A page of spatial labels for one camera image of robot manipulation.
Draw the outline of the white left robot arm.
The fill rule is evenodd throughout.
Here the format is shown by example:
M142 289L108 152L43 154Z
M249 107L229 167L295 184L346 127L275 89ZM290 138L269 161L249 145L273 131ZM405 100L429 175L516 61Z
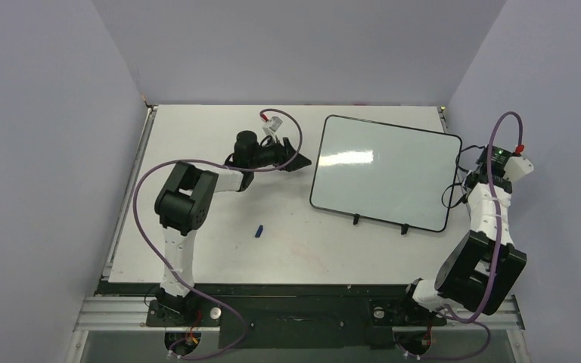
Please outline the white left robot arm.
M237 134L232 153L218 171L200 169L191 161L174 164L154 204L165 242L160 255L164 274L155 296L170 320L186 325L200 306L200 295L193 290L194 242L213 196L245 191L258 169L294 172L311 164L288 138L267 136L259 141L252 131Z

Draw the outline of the blue marker cap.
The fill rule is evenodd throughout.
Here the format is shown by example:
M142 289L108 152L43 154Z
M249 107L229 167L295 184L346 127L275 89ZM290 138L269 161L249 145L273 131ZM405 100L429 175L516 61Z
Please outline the blue marker cap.
M262 235L262 233L263 233L263 229L264 229L264 227L262 225L260 225L258 227L258 229L256 230L256 233L255 233L254 237L255 238L260 238L261 235Z

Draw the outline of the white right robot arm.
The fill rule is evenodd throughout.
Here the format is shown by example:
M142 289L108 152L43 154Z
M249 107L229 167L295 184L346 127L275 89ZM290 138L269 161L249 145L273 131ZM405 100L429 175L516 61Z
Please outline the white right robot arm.
M530 174L533 164L519 145L514 151L500 147L492 155L483 149L477 167L460 187L460 199L470 210L471 226L447 257L435 280L418 279L396 305L397 315L415 323L426 312L464 308L475 315L494 314L527 263L510 235L508 210L512 184Z

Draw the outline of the white whiteboard black frame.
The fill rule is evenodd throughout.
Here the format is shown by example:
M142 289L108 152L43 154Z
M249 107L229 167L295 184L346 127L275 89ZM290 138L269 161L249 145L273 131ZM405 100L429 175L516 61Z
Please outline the white whiteboard black frame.
M348 116L325 119L309 202L316 209L444 231L457 135Z

